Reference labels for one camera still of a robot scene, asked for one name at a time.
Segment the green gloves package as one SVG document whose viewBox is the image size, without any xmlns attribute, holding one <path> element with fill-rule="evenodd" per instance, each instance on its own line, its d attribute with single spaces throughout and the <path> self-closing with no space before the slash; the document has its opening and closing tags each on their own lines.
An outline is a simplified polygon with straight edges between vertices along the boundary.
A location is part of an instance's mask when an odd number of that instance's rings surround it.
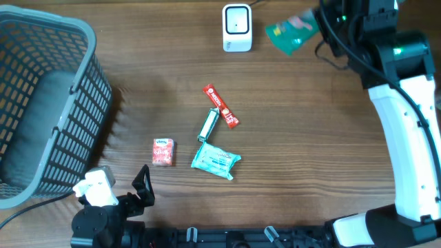
<svg viewBox="0 0 441 248">
<path fill-rule="evenodd" d="M 308 9 L 284 21 L 266 26 L 265 31 L 276 48 L 291 56 L 319 31 L 319 27 L 313 10 Z"/>
</svg>

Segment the teal wet wipes pack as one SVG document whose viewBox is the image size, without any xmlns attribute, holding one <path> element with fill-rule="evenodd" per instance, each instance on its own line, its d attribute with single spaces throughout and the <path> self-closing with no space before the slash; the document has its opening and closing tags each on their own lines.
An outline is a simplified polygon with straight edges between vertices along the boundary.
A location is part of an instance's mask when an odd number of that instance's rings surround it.
<svg viewBox="0 0 441 248">
<path fill-rule="evenodd" d="M 234 177 L 230 171 L 237 161 L 241 160 L 241 156 L 214 147 L 204 142 L 197 151 L 191 168 L 201 169 L 216 176 L 233 180 Z"/>
</svg>

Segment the green white small box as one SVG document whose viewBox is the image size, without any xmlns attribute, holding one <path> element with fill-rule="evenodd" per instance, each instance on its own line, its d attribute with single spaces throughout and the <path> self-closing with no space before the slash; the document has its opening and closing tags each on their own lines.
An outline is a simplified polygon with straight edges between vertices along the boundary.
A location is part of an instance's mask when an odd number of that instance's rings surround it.
<svg viewBox="0 0 441 248">
<path fill-rule="evenodd" d="M 203 143 L 209 138 L 209 135 L 211 134 L 212 130 L 214 129 L 214 127 L 218 121 L 219 116 L 220 116 L 220 111 L 217 107 L 209 110 L 208 115 L 205 119 L 205 122 L 204 122 L 204 124 L 198 134 L 198 137 L 197 137 L 198 141 Z"/>
</svg>

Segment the red Nescafe stick sachet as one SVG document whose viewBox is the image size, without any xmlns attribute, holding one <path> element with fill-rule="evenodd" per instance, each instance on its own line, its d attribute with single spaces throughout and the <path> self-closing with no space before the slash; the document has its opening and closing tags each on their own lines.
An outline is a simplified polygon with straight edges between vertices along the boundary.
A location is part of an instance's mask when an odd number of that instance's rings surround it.
<svg viewBox="0 0 441 248">
<path fill-rule="evenodd" d="M 209 84 L 203 88 L 203 92 L 209 97 L 212 103 L 220 110 L 220 115 L 224 118 L 227 126 L 232 129 L 240 124 L 240 121 L 236 118 L 234 113 L 230 110 L 219 93 L 216 91 L 212 84 Z"/>
</svg>

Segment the green lid plastic jar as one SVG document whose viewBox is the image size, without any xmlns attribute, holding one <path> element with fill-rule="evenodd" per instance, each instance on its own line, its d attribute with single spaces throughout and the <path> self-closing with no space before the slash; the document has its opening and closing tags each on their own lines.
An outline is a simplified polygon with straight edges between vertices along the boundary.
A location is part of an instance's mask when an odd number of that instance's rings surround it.
<svg viewBox="0 0 441 248">
<path fill-rule="evenodd" d="M 435 100 L 435 105 L 436 107 L 441 110 L 441 98 L 440 96 L 437 96 L 436 100 Z"/>
</svg>

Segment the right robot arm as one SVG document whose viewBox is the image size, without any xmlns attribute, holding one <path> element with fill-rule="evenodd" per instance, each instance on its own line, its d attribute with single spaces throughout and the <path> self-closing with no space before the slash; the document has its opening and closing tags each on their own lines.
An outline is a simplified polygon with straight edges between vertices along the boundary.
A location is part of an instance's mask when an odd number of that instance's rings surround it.
<svg viewBox="0 0 441 248">
<path fill-rule="evenodd" d="M 360 76 L 384 130 L 395 201 L 330 220 L 328 247 L 412 247 L 440 237 L 440 131 L 427 37 L 397 29 L 397 1 L 321 1 L 315 17 L 334 56 Z"/>
</svg>

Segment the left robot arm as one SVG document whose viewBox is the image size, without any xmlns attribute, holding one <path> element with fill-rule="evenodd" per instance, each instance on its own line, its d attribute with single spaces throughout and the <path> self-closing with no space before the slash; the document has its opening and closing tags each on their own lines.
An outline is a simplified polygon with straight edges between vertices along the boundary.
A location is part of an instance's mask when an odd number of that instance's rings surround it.
<svg viewBox="0 0 441 248">
<path fill-rule="evenodd" d="M 142 247 L 145 224 L 129 221 L 154 205 L 150 170 L 144 165 L 132 181 L 136 193 L 115 196 L 108 166 L 91 169 L 74 187 L 84 208 L 72 219 L 72 247 Z"/>
</svg>

